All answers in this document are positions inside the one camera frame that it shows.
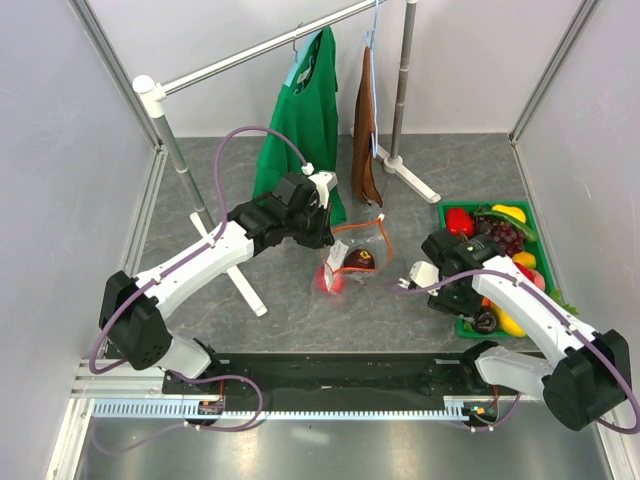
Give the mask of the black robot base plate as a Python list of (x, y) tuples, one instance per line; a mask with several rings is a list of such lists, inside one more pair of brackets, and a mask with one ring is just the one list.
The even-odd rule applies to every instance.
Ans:
[(446, 397), (492, 397), (463, 353), (227, 353), (214, 375), (254, 381), (264, 408), (435, 409)]

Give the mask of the clear zip top bag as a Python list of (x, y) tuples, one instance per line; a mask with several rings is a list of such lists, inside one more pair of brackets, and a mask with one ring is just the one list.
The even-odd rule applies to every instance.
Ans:
[(335, 243), (319, 251), (320, 266), (312, 283), (316, 292), (345, 294), (351, 283), (365, 283), (389, 266), (394, 252), (385, 219), (380, 213), (373, 220), (332, 230)]

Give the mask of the purple grape bunch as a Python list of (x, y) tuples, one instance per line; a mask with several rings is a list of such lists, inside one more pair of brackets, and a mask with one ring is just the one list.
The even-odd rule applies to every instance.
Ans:
[(511, 220), (492, 215), (473, 214), (475, 232), (484, 234), (501, 246), (509, 257), (524, 250), (525, 233)]

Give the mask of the red apple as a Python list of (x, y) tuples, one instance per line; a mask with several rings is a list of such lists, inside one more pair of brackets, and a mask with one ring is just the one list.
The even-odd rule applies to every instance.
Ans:
[(341, 272), (328, 272), (324, 266), (321, 266), (314, 276), (314, 286), (324, 294), (341, 294), (345, 285), (346, 279)]

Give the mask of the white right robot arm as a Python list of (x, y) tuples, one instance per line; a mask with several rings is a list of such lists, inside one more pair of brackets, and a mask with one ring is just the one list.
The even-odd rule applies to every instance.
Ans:
[(601, 333), (571, 314), (485, 235), (463, 241), (439, 229), (421, 249), (427, 258), (412, 266), (410, 285), (412, 292), (428, 294), (430, 308), (471, 319), (489, 299), (542, 354), (533, 357), (486, 341), (458, 368), (465, 391), (477, 394), (499, 385), (539, 398), (573, 431), (602, 423), (623, 402), (639, 410), (629, 345), (616, 330)]

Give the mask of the dark purple mangosteen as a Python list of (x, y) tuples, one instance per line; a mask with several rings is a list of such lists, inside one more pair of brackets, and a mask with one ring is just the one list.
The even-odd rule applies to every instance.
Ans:
[(374, 270), (376, 262), (373, 254), (367, 249), (357, 248), (348, 253), (343, 261), (344, 268)]

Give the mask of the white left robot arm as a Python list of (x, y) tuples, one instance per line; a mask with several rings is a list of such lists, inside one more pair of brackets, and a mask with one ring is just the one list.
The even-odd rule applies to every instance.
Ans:
[(196, 392), (211, 392), (220, 378), (211, 350), (171, 333), (167, 319), (219, 275), (286, 238), (314, 250), (332, 245), (330, 192), (336, 185), (333, 172), (289, 173), (274, 191), (237, 205), (225, 224), (173, 258), (134, 277), (112, 274), (103, 294), (100, 338), (135, 370), (173, 370)]

